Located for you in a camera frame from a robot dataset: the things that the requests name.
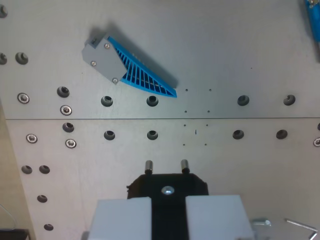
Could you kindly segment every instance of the aluminum panel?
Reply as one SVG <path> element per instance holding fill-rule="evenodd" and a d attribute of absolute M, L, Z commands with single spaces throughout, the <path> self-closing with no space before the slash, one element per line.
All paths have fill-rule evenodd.
<path fill-rule="evenodd" d="M 7 119 L 320 117 L 319 53 L 303 1 L 2 0 L 0 97 Z M 108 32 L 176 88 L 177 99 L 114 85 L 83 61 Z M 29 63 L 19 65 L 24 52 Z M 60 98 L 65 86 L 70 96 Z M 17 101 L 18 93 L 30 97 Z M 295 95 L 292 106 L 283 104 Z M 247 106 L 237 99 L 248 95 Z M 110 96 L 113 105 L 100 100 Z M 72 115 L 60 113 L 62 105 Z"/>
<path fill-rule="evenodd" d="M 71 120 L 74 131 L 63 131 L 64 120 L 8 120 L 36 236 L 79 240 L 101 199 L 125 199 L 126 186 L 144 173 L 179 173 L 187 159 L 190 170 L 208 183 L 210 195 L 240 195 L 249 219 L 267 217 L 271 228 L 258 231 L 274 240 L 306 239 L 310 231 L 285 223 L 293 219 L 320 228 L 320 119 L 156 119 Z M 285 129 L 288 136 L 277 139 Z M 149 140 L 147 132 L 157 131 Z M 233 139 L 235 130 L 244 137 Z M 114 140 L 104 138 L 115 133 Z M 38 137 L 35 144 L 26 135 Z M 67 139 L 77 143 L 67 148 Z M 50 167 L 49 174 L 39 172 Z M 39 203 L 39 194 L 48 202 Z M 53 223 L 53 231 L 43 225 Z"/>

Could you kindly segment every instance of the metal wire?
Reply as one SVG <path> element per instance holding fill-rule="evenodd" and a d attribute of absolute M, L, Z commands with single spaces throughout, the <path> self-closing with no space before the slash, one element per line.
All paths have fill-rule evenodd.
<path fill-rule="evenodd" d="M 17 228 L 17 221 L 16 219 L 14 218 L 14 216 L 12 216 L 12 214 L 3 206 L 0 204 L 0 207 L 11 217 L 11 219 L 13 220 L 13 228 L 0 228 L 0 231 L 13 231 Z"/>

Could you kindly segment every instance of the allen key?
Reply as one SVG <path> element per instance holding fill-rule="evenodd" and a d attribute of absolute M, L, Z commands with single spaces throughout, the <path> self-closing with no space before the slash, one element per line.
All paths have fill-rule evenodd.
<path fill-rule="evenodd" d="M 308 225 L 305 225 L 305 224 L 297 222 L 297 221 L 292 221 L 292 220 L 287 219 L 287 218 L 285 218 L 284 220 L 287 223 L 290 223 L 290 224 L 293 224 L 293 225 L 297 225 L 299 227 L 302 227 L 302 228 L 309 229 L 309 230 L 313 231 L 313 233 L 309 236 L 309 240 L 313 240 L 318 234 L 318 230 L 316 228 L 312 227 L 312 226 L 308 226 Z"/>

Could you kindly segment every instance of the blue object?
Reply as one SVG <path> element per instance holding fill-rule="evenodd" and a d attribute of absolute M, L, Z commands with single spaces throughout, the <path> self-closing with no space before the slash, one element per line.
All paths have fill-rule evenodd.
<path fill-rule="evenodd" d="M 314 40 L 320 42 L 320 5 L 319 1 L 305 0 Z"/>
<path fill-rule="evenodd" d="M 108 41 L 113 45 L 115 51 L 127 69 L 127 73 L 121 79 L 122 82 L 149 93 L 172 98 L 177 97 L 176 90 L 144 66 L 115 39 L 109 36 Z"/>

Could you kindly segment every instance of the small drilled hole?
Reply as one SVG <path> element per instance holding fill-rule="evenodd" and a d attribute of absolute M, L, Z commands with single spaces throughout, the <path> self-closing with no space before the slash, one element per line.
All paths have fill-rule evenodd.
<path fill-rule="evenodd" d="M 277 139 L 285 139 L 288 136 L 288 132 L 282 129 L 278 131 L 275 136 Z"/>
<path fill-rule="evenodd" d="M 18 52 L 15 55 L 15 60 L 21 65 L 25 65 L 29 62 L 28 56 L 23 52 Z"/>
<path fill-rule="evenodd" d="M 32 173 L 32 168 L 28 165 L 24 165 L 21 167 L 21 171 L 24 173 L 24 174 L 31 174 Z"/>
<path fill-rule="evenodd" d="M 158 138 L 158 133 L 154 130 L 151 130 L 146 134 L 146 136 L 150 140 L 156 140 Z"/>
<path fill-rule="evenodd" d="M 42 165 L 39 167 L 39 171 L 42 173 L 42 174 L 48 174 L 50 173 L 50 168 L 46 165 Z"/>
<path fill-rule="evenodd" d="M 296 97 L 294 95 L 288 95 L 286 98 L 283 100 L 283 104 L 286 106 L 290 106 L 294 104 L 296 101 Z"/>
<path fill-rule="evenodd" d="M 45 195 L 39 195 L 36 199 L 43 204 L 48 201 L 48 198 Z"/>
<path fill-rule="evenodd" d="M 250 99 L 247 95 L 242 95 L 238 98 L 238 105 L 245 106 L 249 103 Z"/>
<path fill-rule="evenodd" d="M 71 133 L 75 130 L 75 127 L 72 123 L 66 122 L 62 125 L 62 129 L 67 133 Z"/>
<path fill-rule="evenodd" d="M 43 227 L 47 231 L 52 231 L 54 229 L 54 226 L 52 226 L 51 224 L 46 224 Z"/>
<path fill-rule="evenodd" d="M 146 99 L 146 104 L 148 104 L 150 107 L 155 107 L 159 103 L 159 100 L 156 96 L 150 96 Z"/>
<path fill-rule="evenodd" d="M 110 107 L 113 103 L 114 101 L 110 96 L 103 96 L 101 98 L 101 104 L 105 107 Z"/>
<path fill-rule="evenodd" d="M 236 140 L 242 139 L 244 136 L 245 136 L 245 133 L 242 130 L 236 130 L 232 134 L 232 137 Z"/>
<path fill-rule="evenodd" d="M 115 137 L 116 137 L 116 135 L 113 131 L 106 131 L 103 136 L 105 139 L 107 139 L 109 141 L 115 139 Z"/>
<path fill-rule="evenodd" d="M 8 10 L 4 5 L 0 4 L 0 18 L 4 19 L 6 16 L 8 16 Z"/>
<path fill-rule="evenodd" d="M 61 98 L 67 98 L 70 95 L 70 91 L 68 88 L 65 86 L 60 86 L 56 90 L 56 93 L 61 97 Z"/>
<path fill-rule="evenodd" d="M 7 61 L 8 61 L 7 56 L 4 55 L 2 52 L 0 52 L 0 65 L 5 65 Z"/>

